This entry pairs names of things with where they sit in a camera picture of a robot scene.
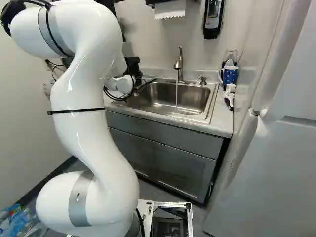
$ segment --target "paper towel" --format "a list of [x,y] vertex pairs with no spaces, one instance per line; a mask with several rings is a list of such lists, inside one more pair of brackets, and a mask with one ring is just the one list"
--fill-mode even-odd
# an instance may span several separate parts
[[155,4],[155,19],[183,17],[186,13],[186,0],[168,1]]

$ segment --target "sink basin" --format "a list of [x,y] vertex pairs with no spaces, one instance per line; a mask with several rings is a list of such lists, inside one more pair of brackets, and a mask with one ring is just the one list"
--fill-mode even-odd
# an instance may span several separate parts
[[207,86],[178,84],[178,106],[176,107],[176,84],[168,79],[155,79],[146,87],[135,91],[127,102],[114,101],[120,106],[153,112],[183,119],[201,121],[209,116],[211,102],[217,93],[218,85]]

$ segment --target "soap dispenser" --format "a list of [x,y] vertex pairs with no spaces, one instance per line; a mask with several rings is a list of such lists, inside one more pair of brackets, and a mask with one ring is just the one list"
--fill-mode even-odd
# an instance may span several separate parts
[[206,0],[203,33],[205,39],[216,39],[222,27],[224,0]]

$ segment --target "water stream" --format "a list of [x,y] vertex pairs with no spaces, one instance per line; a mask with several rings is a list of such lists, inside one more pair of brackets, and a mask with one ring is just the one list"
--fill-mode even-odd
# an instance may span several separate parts
[[178,109],[178,80],[176,80],[176,110]]

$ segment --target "blue mug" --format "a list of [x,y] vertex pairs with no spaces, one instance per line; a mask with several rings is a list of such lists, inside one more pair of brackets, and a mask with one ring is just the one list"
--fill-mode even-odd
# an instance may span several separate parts
[[218,79],[221,81],[224,90],[226,89],[226,85],[233,83],[236,84],[238,78],[239,67],[237,66],[225,66],[218,71]]

